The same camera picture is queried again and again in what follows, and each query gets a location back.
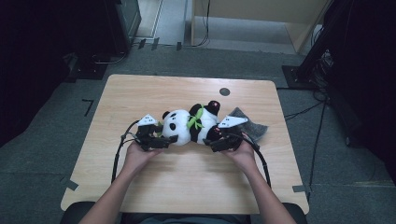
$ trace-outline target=wooden table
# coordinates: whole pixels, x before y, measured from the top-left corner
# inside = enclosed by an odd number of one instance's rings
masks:
[[[208,0],[192,0],[192,44],[195,37],[194,17],[206,17],[207,2]],[[209,17],[285,22],[295,51],[301,52],[315,27],[323,20],[331,2],[332,0],[211,0]]]
[[[221,88],[227,88],[230,95],[222,96]],[[147,113],[162,120],[166,110],[189,110],[196,103],[207,104],[210,100],[221,103],[220,120],[239,107],[253,122],[269,126],[259,145],[268,163],[273,190],[281,202],[297,203],[307,213],[304,192],[292,188],[301,186],[302,180],[273,82],[134,75],[113,75],[108,79],[71,176],[78,188],[66,189],[62,209],[75,202],[97,201],[106,191],[120,136],[133,121]],[[118,171],[125,149],[120,153]],[[260,159],[256,161],[264,174]],[[248,180],[231,160],[193,142],[170,146],[153,158],[129,187],[121,211],[259,213]]]

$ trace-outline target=panda plush toy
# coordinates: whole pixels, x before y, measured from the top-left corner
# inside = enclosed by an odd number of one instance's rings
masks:
[[[207,105],[194,105],[190,111],[179,109],[163,113],[164,137],[177,135],[176,146],[182,146],[190,141],[204,144],[203,139],[216,141],[221,138],[218,127],[220,103],[210,101]]]

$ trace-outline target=person's hand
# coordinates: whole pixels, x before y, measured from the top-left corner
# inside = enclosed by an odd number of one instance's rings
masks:
[[[258,170],[253,147],[246,141],[242,141],[237,150],[224,150],[221,153],[229,157],[245,174]]]
[[[120,175],[136,175],[143,167],[145,167],[151,158],[162,152],[162,149],[144,151],[136,142],[132,142],[131,145],[128,146],[125,155],[125,162],[120,171]]]

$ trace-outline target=floor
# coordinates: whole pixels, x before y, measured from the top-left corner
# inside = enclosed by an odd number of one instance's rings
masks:
[[[140,0],[142,23],[136,40],[148,42],[160,38],[159,43],[184,46],[191,45],[191,0]],[[205,37],[206,18],[195,17],[194,45]],[[235,49],[272,53],[296,54],[283,22],[247,21],[209,18],[209,38],[203,44],[208,49]],[[311,48],[307,41],[300,54],[306,55]]]

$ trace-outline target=stuffed panda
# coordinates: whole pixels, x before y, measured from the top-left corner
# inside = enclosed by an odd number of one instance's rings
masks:
[[[203,139],[216,141],[221,138],[218,127],[220,103],[210,101],[207,105],[194,105],[190,111],[179,109],[163,113],[164,137],[178,135],[176,146],[190,141],[204,144]]]
[[[190,119],[190,113],[187,110],[179,109],[172,112],[163,113],[163,137],[177,135],[177,141],[173,143],[176,146],[187,144],[191,140],[190,130],[187,123]]]
[[[187,126],[190,128],[191,141],[204,144],[204,139],[216,141],[221,138],[218,127],[220,103],[210,101],[207,105],[194,105],[190,109],[190,119]]]

